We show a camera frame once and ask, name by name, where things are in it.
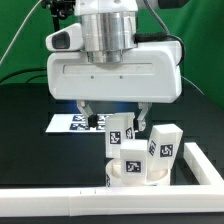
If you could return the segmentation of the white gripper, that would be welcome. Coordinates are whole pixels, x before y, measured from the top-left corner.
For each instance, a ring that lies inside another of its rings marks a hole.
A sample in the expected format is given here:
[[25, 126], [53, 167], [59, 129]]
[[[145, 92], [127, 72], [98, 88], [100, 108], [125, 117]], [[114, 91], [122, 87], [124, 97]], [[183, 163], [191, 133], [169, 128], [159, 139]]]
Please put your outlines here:
[[56, 99], [77, 100], [88, 127], [98, 116], [89, 101], [139, 102], [134, 130], [144, 131], [152, 103], [171, 103], [181, 94], [177, 41], [140, 43], [119, 63], [92, 64], [83, 52], [53, 53], [47, 61], [49, 91]]

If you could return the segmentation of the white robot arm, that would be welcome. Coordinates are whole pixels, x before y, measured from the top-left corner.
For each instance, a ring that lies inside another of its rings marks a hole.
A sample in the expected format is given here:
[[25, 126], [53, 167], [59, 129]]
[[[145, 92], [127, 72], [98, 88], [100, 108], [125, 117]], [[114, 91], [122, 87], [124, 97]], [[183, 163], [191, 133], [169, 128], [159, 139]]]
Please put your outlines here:
[[137, 32], [137, 12], [146, 7], [178, 8], [189, 0], [76, 0], [80, 19], [46, 38], [49, 91], [56, 99], [75, 100], [89, 127], [97, 124], [90, 101], [136, 102], [137, 129], [153, 103], [171, 103], [181, 91], [181, 39], [168, 30]]

